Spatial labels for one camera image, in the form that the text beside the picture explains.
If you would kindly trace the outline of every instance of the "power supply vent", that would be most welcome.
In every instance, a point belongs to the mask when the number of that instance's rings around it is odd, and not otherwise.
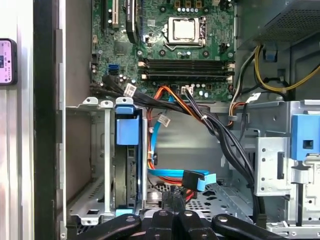
[[[295,43],[320,30],[320,4],[314,9],[289,9],[271,21],[254,40]]]

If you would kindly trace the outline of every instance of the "sticker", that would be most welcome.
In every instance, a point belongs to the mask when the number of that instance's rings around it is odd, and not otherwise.
[[[134,96],[136,90],[137,90],[136,86],[133,86],[132,84],[128,83],[125,87],[123,96],[132,98]]]
[[[164,125],[165,127],[168,127],[171,119],[168,118],[166,115],[160,114],[158,122]]]
[[[250,102],[253,102],[253,101],[256,101],[258,100],[258,98],[260,97],[261,95],[261,92],[257,92],[255,94],[253,94],[251,97],[248,98],[248,100],[245,102],[246,104],[250,103]]]

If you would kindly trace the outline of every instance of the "motherboard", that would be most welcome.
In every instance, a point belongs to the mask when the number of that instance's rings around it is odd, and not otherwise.
[[[159,86],[228,101],[234,0],[92,0],[92,81],[117,76],[150,96]]]

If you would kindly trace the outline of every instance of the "blue drive bracket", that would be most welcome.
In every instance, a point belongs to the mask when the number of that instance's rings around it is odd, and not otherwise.
[[[206,185],[215,184],[216,182],[217,182],[217,176],[215,173],[205,175],[204,180],[198,179],[197,190],[199,192],[203,192],[204,190],[206,190]]]
[[[124,209],[116,209],[115,210],[115,216],[119,217],[123,214],[133,214],[134,210],[132,208],[124,208]]]
[[[135,111],[132,105],[116,106],[117,115],[133,115]],[[139,145],[139,116],[136,118],[119,118],[116,120],[116,144]]]
[[[291,158],[304,161],[320,154],[320,115],[294,114],[291,118]]]

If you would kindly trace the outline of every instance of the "green circuit board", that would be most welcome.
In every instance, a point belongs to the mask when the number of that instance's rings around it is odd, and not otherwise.
[[[125,77],[118,84],[125,88],[134,83],[137,89],[153,96],[159,86],[167,85],[179,92],[182,86],[193,86],[193,96],[198,101],[229,101],[230,93],[226,81],[149,81],[143,80],[139,72],[139,59],[150,60],[210,60],[234,61],[234,7],[221,10],[214,5],[217,0],[140,0],[138,44],[129,41],[126,32],[125,0],[118,2],[118,27],[105,23],[105,8],[111,10],[113,1],[92,0],[92,56],[96,68],[92,74],[94,82],[100,82],[108,72],[109,64],[118,65],[118,74]],[[206,19],[206,43],[203,47],[178,47],[174,50],[164,46],[164,27],[170,17],[204,17]],[[228,48],[221,53],[221,44]]]

